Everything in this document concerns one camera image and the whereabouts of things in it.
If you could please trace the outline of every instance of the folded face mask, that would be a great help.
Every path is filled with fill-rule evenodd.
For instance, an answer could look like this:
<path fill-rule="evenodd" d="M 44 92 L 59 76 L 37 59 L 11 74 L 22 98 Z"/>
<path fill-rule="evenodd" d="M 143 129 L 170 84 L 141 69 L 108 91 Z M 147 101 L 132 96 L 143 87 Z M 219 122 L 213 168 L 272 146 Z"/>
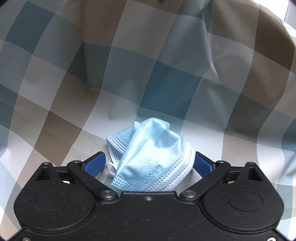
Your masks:
<path fill-rule="evenodd" d="M 111 185 L 124 191 L 173 190 L 191 171 L 195 150 L 169 128 L 150 118 L 107 137 L 116 169 Z"/>

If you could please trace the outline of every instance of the triangular cutout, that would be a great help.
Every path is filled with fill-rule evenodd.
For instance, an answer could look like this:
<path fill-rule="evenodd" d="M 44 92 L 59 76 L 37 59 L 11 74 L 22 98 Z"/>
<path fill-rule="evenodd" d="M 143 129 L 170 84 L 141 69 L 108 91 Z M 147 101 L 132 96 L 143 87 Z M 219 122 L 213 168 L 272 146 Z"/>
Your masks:
<path fill-rule="evenodd" d="M 255 168 L 250 168 L 248 171 L 248 180 L 262 181 L 262 178 L 259 176 Z"/>
<path fill-rule="evenodd" d="M 50 179 L 50 175 L 49 175 L 48 168 L 43 168 L 39 176 L 36 178 L 36 181 L 43 181 L 43 180 L 49 180 L 49 179 Z"/>
<path fill-rule="evenodd" d="M 57 172 L 64 183 L 75 184 L 74 178 L 68 172 Z"/>
<path fill-rule="evenodd" d="M 223 178 L 223 184 L 231 184 L 236 181 L 237 177 L 241 172 L 230 172 Z"/>

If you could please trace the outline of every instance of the white elastic ear loop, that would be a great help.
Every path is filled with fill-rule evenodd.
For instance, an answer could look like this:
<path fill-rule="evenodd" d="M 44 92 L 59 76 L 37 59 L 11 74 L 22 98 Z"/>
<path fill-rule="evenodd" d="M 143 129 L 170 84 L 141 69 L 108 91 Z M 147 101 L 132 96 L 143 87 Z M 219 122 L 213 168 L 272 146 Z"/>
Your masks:
<path fill-rule="evenodd" d="M 112 162 L 109 162 L 109 163 L 105 164 L 105 168 L 106 168 L 107 172 L 109 172 L 110 175 L 115 176 L 115 173 L 111 171 L 111 169 L 108 167 L 108 165 L 111 165 L 112 167 L 114 167 L 115 170 L 117 170 L 118 165 L 116 165 L 116 164 L 114 164 Z"/>

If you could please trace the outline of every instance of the surgical mask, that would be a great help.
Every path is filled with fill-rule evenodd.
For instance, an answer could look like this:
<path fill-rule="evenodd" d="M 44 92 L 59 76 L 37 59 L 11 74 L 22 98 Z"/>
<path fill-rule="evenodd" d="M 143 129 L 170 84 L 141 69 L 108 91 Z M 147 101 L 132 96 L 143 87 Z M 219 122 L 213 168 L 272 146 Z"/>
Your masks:
<path fill-rule="evenodd" d="M 170 130 L 170 124 L 150 118 L 107 137 L 116 173 L 112 186 L 124 191 L 171 191 L 191 171 L 194 148 Z"/>

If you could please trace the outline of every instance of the metal pin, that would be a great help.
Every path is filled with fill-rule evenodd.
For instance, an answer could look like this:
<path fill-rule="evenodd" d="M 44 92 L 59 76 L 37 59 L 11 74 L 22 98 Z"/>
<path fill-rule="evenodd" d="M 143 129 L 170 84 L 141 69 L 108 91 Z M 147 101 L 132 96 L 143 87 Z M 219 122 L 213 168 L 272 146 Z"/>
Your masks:
<path fill-rule="evenodd" d="M 184 192 L 182 192 L 182 195 L 187 198 L 193 198 L 196 197 L 197 193 L 193 190 L 185 190 Z"/>
<path fill-rule="evenodd" d="M 146 200 L 146 201 L 151 201 L 152 199 L 153 199 L 153 197 L 151 197 L 151 196 L 146 196 L 146 197 L 145 197 L 145 200 Z"/>
<path fill-rule="evenodd" d="M 112 191 L 112 190 L 104 190 L 101 192 L 101 196 L 104 198 L 113 198 L 115 197 L 116 192 Z"/>

